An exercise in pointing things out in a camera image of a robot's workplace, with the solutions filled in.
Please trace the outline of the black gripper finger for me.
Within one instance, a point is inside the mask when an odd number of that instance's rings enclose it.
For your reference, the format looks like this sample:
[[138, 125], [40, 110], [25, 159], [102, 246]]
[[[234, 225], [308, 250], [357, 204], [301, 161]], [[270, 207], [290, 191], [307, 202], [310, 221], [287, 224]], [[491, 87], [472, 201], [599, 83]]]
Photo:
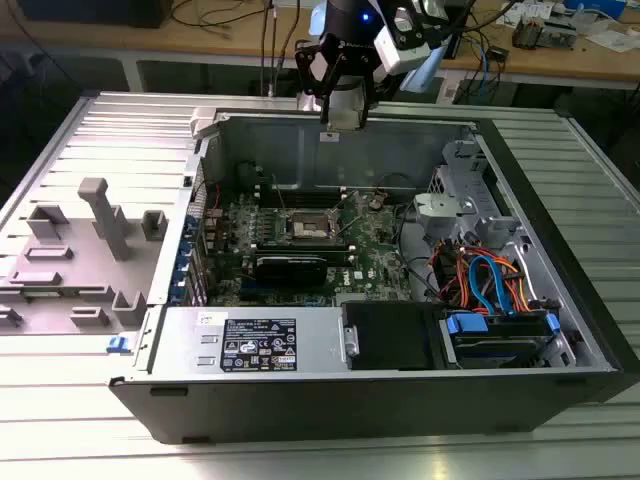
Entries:
[[[324, 62], [324, 72], [317, 77], [312, 67], [316, 60]], [[330, 97], [338, 85], [345, 67], [345, 53], [340, 41], [328, 37], [318, 44], [300, 43], [296, 47], [295, 61], [302, 92], [320, 101], [320, 122], [329, 121]]]
[[352, 61], [353, 109], [359, 120], [366, 120], [380, 102], [390, 101], [400, 85], [400, 76], [386, 72], [374, 48], [360, 49]]

